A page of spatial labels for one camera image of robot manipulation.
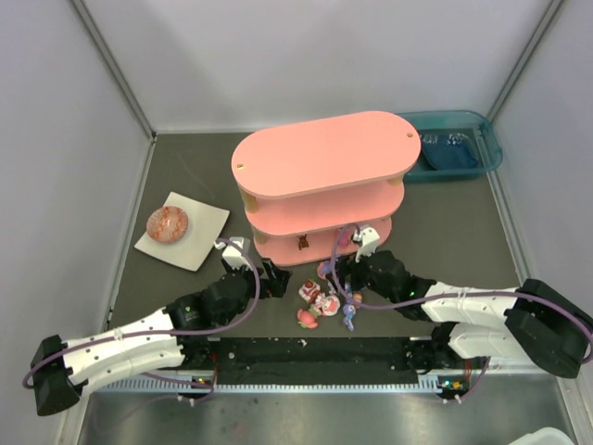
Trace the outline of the purple bunny head toy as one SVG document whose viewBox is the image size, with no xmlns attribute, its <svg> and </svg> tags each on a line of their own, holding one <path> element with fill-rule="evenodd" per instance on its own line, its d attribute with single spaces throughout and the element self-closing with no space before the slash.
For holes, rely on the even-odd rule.
<svg viewBox="0 0 593 445">
<path fill-rule="evenodd" d="M 317 266 L 317 275 L 322 280 L 329 280 L 334 274 L 334 266 L 330 260 L 322 261 Z"/>
</svg>

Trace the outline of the red strawberry cake toy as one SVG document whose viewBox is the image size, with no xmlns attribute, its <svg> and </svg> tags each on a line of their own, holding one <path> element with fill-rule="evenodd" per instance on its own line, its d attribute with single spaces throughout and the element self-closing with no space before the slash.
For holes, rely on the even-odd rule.
<svg viewBox="0 0 593 445">
<path fill-rule="evenodd" d="M 321 286 L 314 280 L 307 280 L 298 290 L 298 295 L 307 303 L 312 304 L 321 294 Z"/>
</svg>

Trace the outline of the pink doll green bow toy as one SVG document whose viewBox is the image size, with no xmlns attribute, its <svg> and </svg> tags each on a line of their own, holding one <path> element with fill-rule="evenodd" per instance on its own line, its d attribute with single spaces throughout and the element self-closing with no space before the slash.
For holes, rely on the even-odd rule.
<svg viewBox="0 0 593 445">
<path fill-rule="evenodd" d="M 305 329 L 315 329 L 318 327 L 317 318 L 319 313 L 314 309 L 299 309 L 296 313 L 298 324 Z"/>
</svg>

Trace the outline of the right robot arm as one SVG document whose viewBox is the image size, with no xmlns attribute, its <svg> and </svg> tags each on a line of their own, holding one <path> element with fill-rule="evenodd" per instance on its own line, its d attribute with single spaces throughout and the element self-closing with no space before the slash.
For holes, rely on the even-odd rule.
<svg viewBox="0 0 593 445">
<path fill-rule="evenodd" d="M 592 359 L 592 318 L 545 282 L 479 289 L 452 286 L 406 270 L 388 250 L 329 259 L 329 276 L 343 295 L 368 289 L 384 311 L 436 324 L 433 341 L 462 359 L 530 361 L 573 379 Z"/>
</svg>

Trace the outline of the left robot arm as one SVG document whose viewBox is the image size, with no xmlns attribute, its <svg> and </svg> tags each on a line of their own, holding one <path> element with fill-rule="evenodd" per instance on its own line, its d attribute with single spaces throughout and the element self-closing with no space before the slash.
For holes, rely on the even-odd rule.
<svg viewBox="0 0 593 445">
<path fill-rule="evenodd" d="M 61 413 L 95 390 L 129 376 L 201 361 L 208 338 L 242 323 L 261 299 L 282 298 L 291 272 L 264 259 L 256 268 L 224 267 L 205 289 L 102 334 L 64 340 L 53 335 L 35 351 L 23 379 L 40 416 Z"/>
</svg>

